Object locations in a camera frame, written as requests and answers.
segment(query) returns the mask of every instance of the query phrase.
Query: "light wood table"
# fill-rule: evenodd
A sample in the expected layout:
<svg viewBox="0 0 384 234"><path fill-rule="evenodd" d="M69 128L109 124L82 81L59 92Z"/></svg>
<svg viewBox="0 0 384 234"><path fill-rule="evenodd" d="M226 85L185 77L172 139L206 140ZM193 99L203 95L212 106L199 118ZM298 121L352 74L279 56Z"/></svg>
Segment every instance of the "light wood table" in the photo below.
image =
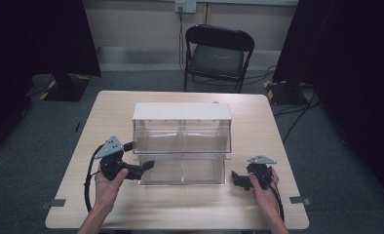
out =
<svg viewBox="0 0 384 234"><path fill-rule="evenodd" d="M114 210L104 229L128 230L259 230L268 229L251 191L235 186L231 171L245 175L247 159L265 155L280 177L278 184L288 229L305 229L309 220L303 204L292 204L299 196L288 157L269 102L262 95L103 91L96 98L83 133L58 189L63 207L51 207L49 228L78 229L87 215L84 186L90 158L97 147L115 135L122 143L133 140L133 114L137 102L229 103L232 126L231 159L225 161L226 183L222 185L140 186L125 180ZM132 151L123 160L137 164ZM95 161L93 172L97 170ZM91 202L95 202L92 180Z"/></svg>

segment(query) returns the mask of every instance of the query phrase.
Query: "hand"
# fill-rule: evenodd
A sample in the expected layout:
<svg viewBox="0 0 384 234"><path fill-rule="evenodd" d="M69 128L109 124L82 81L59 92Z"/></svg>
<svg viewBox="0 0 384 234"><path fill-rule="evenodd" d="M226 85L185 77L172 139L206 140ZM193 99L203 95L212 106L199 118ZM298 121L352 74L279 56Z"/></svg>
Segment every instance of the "hand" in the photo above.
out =
<svg viewBox="0 0 384 234"><path fill-rule="evenodd" d="M274 182L271 183L272 189L277 191L278 175L274 169L272 169L272 179ZM280 209L278 207L277 198L271 187L262 189L259 185L258 178L254 174L250 174L250 183L253 186L253 195L258 207L262 210L270 229L271 233L288 233L286 226L280 216Z"/></svg>
<svg viewBox="0 0 384 234"><path fill-rule="evenodd" d="M128 175L127 169L122 169L113 180L104 177L103 173L95 175L96 182L96 201L95 206L100 207L108 214L113 210L117 193L123 180Z"/></svg>

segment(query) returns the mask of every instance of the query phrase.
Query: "person's left hand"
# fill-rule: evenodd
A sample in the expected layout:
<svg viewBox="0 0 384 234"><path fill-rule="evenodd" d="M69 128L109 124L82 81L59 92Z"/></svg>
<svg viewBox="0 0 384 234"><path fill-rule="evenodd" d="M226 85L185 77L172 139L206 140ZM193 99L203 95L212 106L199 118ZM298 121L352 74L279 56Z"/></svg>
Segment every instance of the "person's left hand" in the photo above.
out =
<svg viewBox="0 0 384 234"><path fill-rule="evenodd" d="M98 206L101 210L109 214L113 210L119 187L122 185L122 182L128 173L128 169L122 169L113 180L104 177L103 173L96 174L95 206Z"/></svg>

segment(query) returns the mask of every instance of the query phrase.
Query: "white top panel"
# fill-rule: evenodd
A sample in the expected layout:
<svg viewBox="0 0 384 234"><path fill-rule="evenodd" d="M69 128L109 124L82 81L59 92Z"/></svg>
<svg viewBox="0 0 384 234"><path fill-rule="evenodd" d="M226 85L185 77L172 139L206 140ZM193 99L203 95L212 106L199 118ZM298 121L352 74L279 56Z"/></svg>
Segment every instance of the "white top panel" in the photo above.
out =
<svg viewBox="0 0 384 234"><path fill-rule="evenodd" d="M228 103L139 102L134 120L231 120Z"/></svg>

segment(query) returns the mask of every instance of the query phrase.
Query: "chair seat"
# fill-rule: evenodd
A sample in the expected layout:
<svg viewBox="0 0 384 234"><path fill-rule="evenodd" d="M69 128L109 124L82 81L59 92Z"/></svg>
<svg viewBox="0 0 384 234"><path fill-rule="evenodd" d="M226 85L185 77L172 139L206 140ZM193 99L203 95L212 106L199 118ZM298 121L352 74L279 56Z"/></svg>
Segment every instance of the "chair seat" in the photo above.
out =
<svg viewBox="0 0 384 234"><path fill-rule="evenodd" d="M189 64L190 72L216 74L239 79L242 73L244 53L198 45Z"/></svg>

